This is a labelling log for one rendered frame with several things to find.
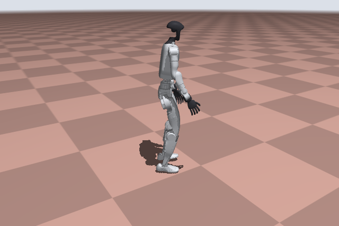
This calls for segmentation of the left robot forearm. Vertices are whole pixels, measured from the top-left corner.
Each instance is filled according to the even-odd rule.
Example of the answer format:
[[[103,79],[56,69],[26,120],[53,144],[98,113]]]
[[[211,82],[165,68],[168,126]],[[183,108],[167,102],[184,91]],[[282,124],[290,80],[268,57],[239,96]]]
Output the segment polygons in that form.
[[[174,80],[170,80],[170,81],[171,81],[171,89],[174,90],[175,89],[175,87],[174,87]]]

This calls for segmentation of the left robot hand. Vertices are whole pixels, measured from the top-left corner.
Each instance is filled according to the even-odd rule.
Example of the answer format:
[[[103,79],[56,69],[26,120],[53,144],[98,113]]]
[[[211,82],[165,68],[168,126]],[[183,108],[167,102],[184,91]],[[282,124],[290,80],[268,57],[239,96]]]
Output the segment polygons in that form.
[[[177,102],[177,100],[178,100],[178,104],[179,104],[179,103],[181,104],[182,102],[184,102],[183,97],[182,97],[182,95],[180,94],[180,91],[177,90],[177,87],[176,87],[175,84],[174,84],[174,87],[175,87],[175,89],[172,90],[172,91],[173,91],[173,94],[174,94],[174,96],[175,96],[176,102]]]

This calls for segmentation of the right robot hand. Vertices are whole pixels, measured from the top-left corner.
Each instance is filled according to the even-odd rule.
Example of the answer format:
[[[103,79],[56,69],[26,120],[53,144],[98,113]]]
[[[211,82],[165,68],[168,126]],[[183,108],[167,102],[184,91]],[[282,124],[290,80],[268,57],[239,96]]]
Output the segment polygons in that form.
[[[189,94],[190,95],[190,94]],[[198,114],[198,111],[200,111],[200,109],[197,107],[197,105],[200,106],[200,104],[198,102],[195,102],[194,100],[192,100],[192,97],[190,96],[190,98],[188,100],[186,100],[183,96],[183,99],[185,100],[185,102],[188,103],[188,108],[190,109],[190,112],[191,112],[191,115],[193,115],[193,112],[194,112],[194,115],[195,115],[195,111],[196,111],[196,114]],[[197,109],[198,110],[197,110]],[[192,110],[193,112],[192,112]],[[195,109],[195,110],[194,110]]]

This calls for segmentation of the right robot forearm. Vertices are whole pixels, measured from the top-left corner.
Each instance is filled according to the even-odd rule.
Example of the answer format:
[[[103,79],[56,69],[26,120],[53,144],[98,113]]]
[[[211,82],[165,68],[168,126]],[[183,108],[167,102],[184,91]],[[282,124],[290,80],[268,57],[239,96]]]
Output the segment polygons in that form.
[[[186,100],[188,100],[190,98],[190,95],[188,94],[188,90],[185,88],[185,85],[182,79],[182,74],[180,72],[175,73],[175,80],[176,80],[175,85],[180,91],[180,94],[184,96]]]

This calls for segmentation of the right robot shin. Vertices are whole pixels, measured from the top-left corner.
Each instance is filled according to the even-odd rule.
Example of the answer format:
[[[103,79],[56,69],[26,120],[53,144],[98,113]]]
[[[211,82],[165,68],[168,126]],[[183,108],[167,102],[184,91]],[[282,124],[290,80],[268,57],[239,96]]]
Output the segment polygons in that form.
[[[176,139],[176,135],[174,133],[169,133],[167,135],[167,139],[165,140],[165,145],[164,145],[164,158],[163,158],[163,167],[167,167],[167,163],[169,162],[171,155],[174,152],[177,140],[179,138],[179,135]]]

